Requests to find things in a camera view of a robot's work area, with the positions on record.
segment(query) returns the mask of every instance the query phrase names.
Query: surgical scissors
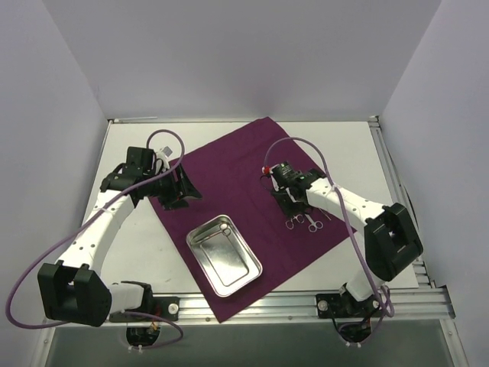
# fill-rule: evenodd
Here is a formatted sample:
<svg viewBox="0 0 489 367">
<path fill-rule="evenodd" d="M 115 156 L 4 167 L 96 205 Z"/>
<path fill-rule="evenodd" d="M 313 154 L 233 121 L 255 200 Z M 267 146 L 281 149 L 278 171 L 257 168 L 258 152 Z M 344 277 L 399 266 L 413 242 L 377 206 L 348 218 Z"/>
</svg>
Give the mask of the surgical scissors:
<svg viewBox="0 0 489 367">
<path fill-rule="evenodd" d="M 293 220 L 296 220 L 298 223 L 304 223 L 304 217 L 302 214 L 298 214 L 296 216 L 293 216 L 292 218 L 288 219 L 285 221 L 285 226 L 288 229 L 293 229 Z"/>
<path fill-rule="evenodd" d="M 304 214 L 304 216 L 307 218 L 307 220 L 309 220 L 309 223 L 311 223 L 309 224 L 309 232 L 314 233 L 324 226 L 321 221 L 315 221 L 309 214 Z"/>
</svg>

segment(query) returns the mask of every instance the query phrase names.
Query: black joint housing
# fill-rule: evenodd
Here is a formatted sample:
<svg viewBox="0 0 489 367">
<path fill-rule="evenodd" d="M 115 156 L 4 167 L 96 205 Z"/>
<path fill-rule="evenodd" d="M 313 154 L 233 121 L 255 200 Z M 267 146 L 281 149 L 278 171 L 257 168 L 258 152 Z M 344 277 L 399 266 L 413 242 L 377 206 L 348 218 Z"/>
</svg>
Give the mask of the black joint housing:
<svg viewBox="0 0 489 367">
<path fill-rule="evenodd" d="M 406 207 L 395 203 L 366 221 L 365 258 L 370 270 L 383 281 L 392 281 L 423 253 L 423 245 Z"/>
<path fill-rule="evenodd" d="M 100 326 L 110 312 L 110 291 L 93 270 L 43 264 L 37 282 L 49 319 Z"/>
</svg>

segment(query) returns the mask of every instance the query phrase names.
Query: screw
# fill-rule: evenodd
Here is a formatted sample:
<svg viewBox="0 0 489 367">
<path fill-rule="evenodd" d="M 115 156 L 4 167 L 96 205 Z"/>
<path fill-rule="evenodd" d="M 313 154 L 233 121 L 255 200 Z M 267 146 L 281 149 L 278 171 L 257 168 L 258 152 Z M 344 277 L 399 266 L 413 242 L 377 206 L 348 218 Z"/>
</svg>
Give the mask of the screw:
<svg viewBox="0 0 489 367">
<path fill-rule="evenodd" d="M 178 304 L 170 304 L 170 306 L 168 306 L 168 313 L 170 315 L 176 315 L 178 313 L 178 310 Z"/>
<path fill-rule="evenodd" d="M 318 302 L 318 310 L 320 311 L 328 310 L 328 302 L 326 302 L 325 300 L 321 300 L 320 302 Z"/>
</svg>

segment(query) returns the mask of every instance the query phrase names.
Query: purple cloth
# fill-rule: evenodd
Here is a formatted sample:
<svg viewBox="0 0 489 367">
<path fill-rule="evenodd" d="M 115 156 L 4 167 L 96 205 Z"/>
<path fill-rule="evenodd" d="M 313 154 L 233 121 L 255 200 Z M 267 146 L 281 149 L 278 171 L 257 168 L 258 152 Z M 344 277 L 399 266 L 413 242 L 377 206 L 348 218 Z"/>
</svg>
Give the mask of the purple cloth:
<svg viewBox="0 0 489 367">
<path fill-rule="evenodd" d="M 303 224 L 295 224 L 293 230 L 285 226 L 287 218 L 261 186 L 260 176 L 267 149 L 286 136 L 272 119 L 252 122 L 186 154 L 183 166 L 203 195 L 201 201 L 189 202 L 189 209 L 164 211 L 156 199 L 151 200 L 219 322 L 261 299 L 348 236 L 341 220 L 331 216 L 332 220 L 328 221 L 318 210 L 312 217 L 321 220 L 324 228 L 315 233 L 309 232 L 307 219 Z M 295 170 L 318 168 L 294 141 L 277 145 L 268 164 L 282 161 L 289 161 Z M 263 185 L 271 188 L 270 180 L 263 179 Z M 186 244 L 187 233 L 220 214 L 231 217 L 263 265 L 258 279 L 227 298 L 214 293 Z"/>
</svg>

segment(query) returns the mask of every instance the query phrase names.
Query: wire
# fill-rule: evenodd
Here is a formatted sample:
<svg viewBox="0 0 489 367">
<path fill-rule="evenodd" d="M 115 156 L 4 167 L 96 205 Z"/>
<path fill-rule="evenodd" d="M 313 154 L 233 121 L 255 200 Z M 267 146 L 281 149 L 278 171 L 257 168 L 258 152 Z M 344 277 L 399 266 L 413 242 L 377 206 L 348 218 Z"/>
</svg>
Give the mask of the wire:
<svg viewBox="0 0 489 367">
<path fill-rule="evenodd" d="M 346 230 L 348 231 L 348 235 L 350 236 L 350 240 L 351 240 L 351 243 L 353 245 L 353 249 L 355 250 L 355 253 L 358 256 L 358 260 L 360 261 L 361 267 L 364 270 L 364 273 L 367 277 L 368 283 L 370 284 L 372 291 L 374 292 L 375 299 L 377 300 L 380 307 L 382 308 L 383 316 L 381 317 L 381 320 L 384 318 L 384 316 L 393 317 L 394 316 L 394 308 L 393 308 L 392 301 L 390 300 L 390 293 L 388 291 L 388 288 L 384 285 L 381 287 L 382 293 L 386 297 L 386 301 L 384 302 L 384 300 L 382 299 L 381 293 L 379 292 L 379 290 L 375 286 L 375 282 L 374 282 L 374 279 L 372 278 L 372 275 L 370 273 L 370 269 L 368 268 L 367 262 L 365 261 L 363 255 L 361 254 L 360 247 L 358 246 L 357 240 L 353 234 L 353 228 L 351 227 L 350 219 L 348 218 L 348 214 L 346 212 L 345 201 L 343 199 L 342 192 L 335 185 L 335 183 L 331 177 L 331 174 L 329 173 L 328 165 L 326 164 L 326 159 L 324 158 L 324 155 L 321 153 L 321 151 L 318 149 L 318 147 L 316 147 L 310 141 L 307 141 L 306 139 L 302 139 L 302 138 L 294 138 L 294 137 L 290 137 L 290 136 L 288 136 L 286 138 L 281 138 L 281 139 L 275 141 L 268 148 L 268 151 L 265 154 L 264 167 L 269 167 L 267 164 L 268 156 L 270 155 L 270 152 L 275 147 L 275 145 L 277 145 L 278 143 L 281 143 L 282 141 L 286 141 L 286 140 L 301 141 L 302 143 L 308 144 L 311 148 L 313 148 L 317 152 L 317 154 L 321 158 L 321 162 L 322 162 L 322 166 L 324 167 L 324 173 L 326 175 L 326 178 L 328 179 L 328 182 L 331 185 L 331 187 L 334 187 L 334 190 L 335 190 L 336 194 L 338 195 L 339 204 L 340 204 L 340 207 L 342 209 L 343 220 L 345 221 Z"/>
<path fill-rule="evenodd" d="M 146 184 L 150 184 L 156 180 L 159 180 L 162 177 L 167 176 L 168 174 L 171 174 L 179 165 L 182 163 L 183 156 L 185 154 L 185 145 L 183 144 L 182 138 L 175 132 L 172 132 L 171 130 L 166 130 L 166 129 L 161 129 L 161 130 L 156 130 L 153 132 L 149 138 L 147 139 L 146 146 L 149 147 L 149 144 L 151 142 L 151 139 L 156 135 L 161 132 L 165 132 L 167 134 L 173 135 L 178 142 L 180 143 L 181 147 L 181 153 L 176 161 L 175 165 L 173 165 L 168 171 L 164 171 L 162 174 L 158 174 L 152 178 L 148 178 L 147 180 L 141 181 L 135 185 L 132 185 L 128 187 L 127 189 L 121 191 L 119 194 L 114 196 L 112 199 L 110 199 L 105 205 L 97 212 L 95 213 L 94 216 L 92 216 L 90 219 L 88 219 L 86 222 L 84 222 L 74 233 L 71 235 L 68 235 L 64 239 L 61 239 L 59 242 L 55 243 L 51 247 L 49 247 L 48 250 L 43 252 L 38 258 L 36 258 L 32 264 L 30 264 L 25 271 L 21 274 L 19 279 L 14 283 L 14 286 L 10 290 L 10 293 L 8 294 L 7 301 L 5 302 L 5 316 L 7 317 L 7 320 L 12 324 L 15 325 L 16 327 L 20 327 L 22 329 L 29 329 L 29 330 L 37 330 L 37 329 L 46 329 L 48 327 L 55 327 L 59 325 L 64 325 L 66 322 L 58 322 L 58 323 L 49 323 L 49 324 L 39 324 L 39 325 L 29 325 L 26 323 L 21 323 L 20 321 L 17 321 L 14 316 L 12 315 L 11 312 L 11 306 L 12 306 L 12 301 L 14 300 L 14 296 L 17 293 L 17 290 L 21 286 L 22 282 L 25 280 L 25 278 L 31 273 L 31 271 L 39 265 L 41 261 L 43 261 L 50 253 L 54 252 L 57 250 L 59 247 L 64 245 L 67 242 L 73 241 L 81 232 L 83 232 L 85 229 L 89 228 L 110 206 L 115 203 L 117 200 L 119 200 L 121 197 L 124 195 L 127 195 L 130 193 L 132 190 L 136 190 L 137 188 L 144 186 Z"/>
<path fill-rule="evenodd" d="M 176 338 L 166 340 L 164 342 L 154 344 L 152 346 L 142 346 L 141 349 L 143 349 L 143 350 L 145 350 L 145 349 L 158 349 L 158 348 L 161 348 L 163 346 L 169 346 L 170 344 L 174 344 L 176 342 L 179 342 L 181 339 L 183 339 L 182 328 L 180 326 L 178 326 L 176 323 L 174 323 L 173 321 L 164 319 L 163 317 L 159 317 L 156 315 L 151 315 L 150 313 L 135 312 L 135 311 L 124 311 L 124 314 L 129 315 L 129 316 L 133 316 L 133 317 L 145 317 L 148 319 L 160 321 L 161 323 L 167 323 L 168 325 L 172 326 L 174 329 L 176 329 L 176 331 L 178 331 L 180 333 L 180 335 Z"/>
</svg>

